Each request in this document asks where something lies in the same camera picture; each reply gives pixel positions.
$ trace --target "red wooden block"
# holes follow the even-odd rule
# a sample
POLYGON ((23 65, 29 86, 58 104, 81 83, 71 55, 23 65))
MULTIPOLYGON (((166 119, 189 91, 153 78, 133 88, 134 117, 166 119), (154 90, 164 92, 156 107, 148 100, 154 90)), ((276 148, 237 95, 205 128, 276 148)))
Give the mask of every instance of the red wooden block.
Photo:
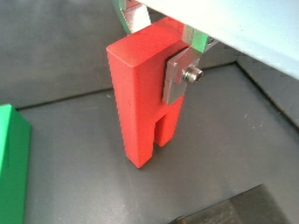
POLYGON ((125 154, 138 168, 152 157, 153 142, 173 137, 182 97, 162 103, 166 59, 186 45, 182 25, 168 17, 106 48, 125 154))

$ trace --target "gray floor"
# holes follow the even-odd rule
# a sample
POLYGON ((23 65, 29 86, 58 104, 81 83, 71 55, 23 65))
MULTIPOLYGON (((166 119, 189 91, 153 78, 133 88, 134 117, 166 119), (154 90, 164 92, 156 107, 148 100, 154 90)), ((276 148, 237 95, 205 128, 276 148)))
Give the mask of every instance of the gray floor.
POLYGON ((113 92, 21 111, 31 124, 25 224, 164 224, 265 184, 299 220, 299 134, 236 66, 188 86, 174 139, 137 170, 113 92))

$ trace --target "screw head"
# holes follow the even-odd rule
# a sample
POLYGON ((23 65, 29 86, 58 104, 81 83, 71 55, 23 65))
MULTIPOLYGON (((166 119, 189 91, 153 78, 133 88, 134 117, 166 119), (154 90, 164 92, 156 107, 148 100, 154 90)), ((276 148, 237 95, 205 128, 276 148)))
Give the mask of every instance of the screw head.
POLYGON ((196 66, 188 66, 185 71, 181 73, 181 78, 185 82, 193 84, 202 76, 202 71, 196 66))

